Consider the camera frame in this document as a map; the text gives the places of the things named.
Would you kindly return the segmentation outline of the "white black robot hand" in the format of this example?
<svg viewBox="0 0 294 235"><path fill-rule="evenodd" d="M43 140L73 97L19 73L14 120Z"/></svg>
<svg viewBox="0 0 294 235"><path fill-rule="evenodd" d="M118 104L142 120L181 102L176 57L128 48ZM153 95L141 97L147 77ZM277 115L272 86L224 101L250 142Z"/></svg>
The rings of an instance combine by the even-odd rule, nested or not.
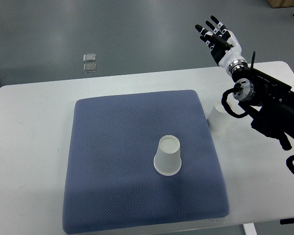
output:
<svg viewBox="0 0 294 235"><path fill-rule="evenodd" d="M247 61L242 57L242 48L234 33L215 16L206 21L207 28L197 24L195 29L200 39L208 46L215 63L224 68L228 75L239 68L246 67Z"/></svg>

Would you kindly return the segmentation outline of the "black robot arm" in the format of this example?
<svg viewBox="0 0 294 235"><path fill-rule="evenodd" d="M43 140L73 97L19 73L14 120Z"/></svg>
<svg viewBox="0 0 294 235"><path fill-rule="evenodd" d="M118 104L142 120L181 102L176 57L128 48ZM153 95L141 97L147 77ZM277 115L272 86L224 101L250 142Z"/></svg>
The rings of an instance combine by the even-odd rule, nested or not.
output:
<svg viewBox="0 0 294 235"><path fill-rule="evenodd" d="M290 150L289 137L294 139L294 92L276 78L236 60L228 69L234 81L233 97L244 113L250 116L251 127L266 137L279 140Z"/></svg>

